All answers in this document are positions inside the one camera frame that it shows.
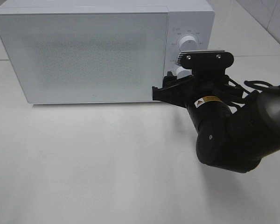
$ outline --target microwave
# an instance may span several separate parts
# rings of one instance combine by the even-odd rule
[[[7,0],[0,38],[28,103],[151,102],[213,20],[206,0]]]

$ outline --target white table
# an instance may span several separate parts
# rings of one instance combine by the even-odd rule
[[[280,44],[235,0],[209,0],[216,12],[209,49],[235,56],[280,55]],[[0,40],[0,60],[7,54]]]
[[[227,74],[280,84],[280,56]],[[0,61],[0,224],[280,223],[280,151],[238,174],[201,164],[195,142],[172,105],[29,105]]]

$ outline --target warning label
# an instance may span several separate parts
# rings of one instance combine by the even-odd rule
[[[210,102],[210,101],[221,101],[221,100],[216,96],[206,96],[206,97],[202,97],[202,98],[198,99],[195,102],[195,106],[196,106],[196,108],[198,108],[202,104],[205,104],[205,103]]]

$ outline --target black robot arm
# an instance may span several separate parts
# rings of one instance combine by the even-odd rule
[[[245,173],[280,150],[280,86],[245,81],[256,89],[247,91],[225,74],[233,61],[224,51],[181,52],[177,63],[192,75],[177,79],[168,72],[163,87],[153,87],[153,100],[188,110],[198,132],[200,162]],[[232,114],[228,106],[237,111]]]

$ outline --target microwave control panel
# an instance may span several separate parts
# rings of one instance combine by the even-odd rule
[[[190,70],[177,65],[180,52],[207,49],[214,21],[214,12],[169,12],[164,76],[168,71],[180,77]]]

